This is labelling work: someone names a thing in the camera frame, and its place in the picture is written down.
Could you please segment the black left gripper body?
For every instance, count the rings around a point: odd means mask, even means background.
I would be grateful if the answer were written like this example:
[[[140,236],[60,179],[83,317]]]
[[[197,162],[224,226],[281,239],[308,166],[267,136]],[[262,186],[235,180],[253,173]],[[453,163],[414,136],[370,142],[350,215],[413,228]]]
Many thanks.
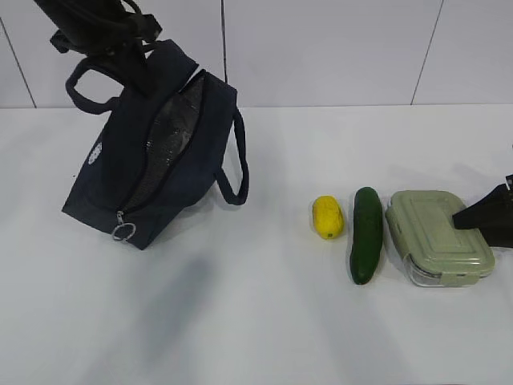
[[[127,13],[118,22],[74,15],[59,26],[50,43],[61,54],[75,51],[86,56],[113,55],[124,43],[153,43],[161,32],[152,14]]]

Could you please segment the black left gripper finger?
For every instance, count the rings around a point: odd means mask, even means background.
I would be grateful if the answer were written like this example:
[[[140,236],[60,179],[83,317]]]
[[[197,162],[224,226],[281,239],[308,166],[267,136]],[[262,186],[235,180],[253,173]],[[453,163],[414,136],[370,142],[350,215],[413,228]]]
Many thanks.
[[[144,96],[152,95],[157,88],[146,56],[153,48],[151,44],[124,43],[115,54],[115,65],[120,77],[127,86]]]

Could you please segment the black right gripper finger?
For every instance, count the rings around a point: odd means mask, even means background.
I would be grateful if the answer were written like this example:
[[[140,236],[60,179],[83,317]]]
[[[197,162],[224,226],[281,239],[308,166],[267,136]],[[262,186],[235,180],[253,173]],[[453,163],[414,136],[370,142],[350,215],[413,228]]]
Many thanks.
[[[490,247],[512,248],[513,229],[512,227],[484,227],[480,229],[485,241]]]
[[[456,229],[512,228],[512,190],[496,186],[482,200],[453,215]]]

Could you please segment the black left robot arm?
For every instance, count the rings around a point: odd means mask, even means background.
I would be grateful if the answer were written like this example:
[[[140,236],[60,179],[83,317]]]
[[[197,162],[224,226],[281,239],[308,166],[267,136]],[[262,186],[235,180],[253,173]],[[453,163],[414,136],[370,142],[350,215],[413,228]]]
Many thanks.
[[[50,42],[60,53],[85,55],[84,63],[143,95],[156,89],[146,53],[161,25],[134,1],[37,1],[57,26]]]

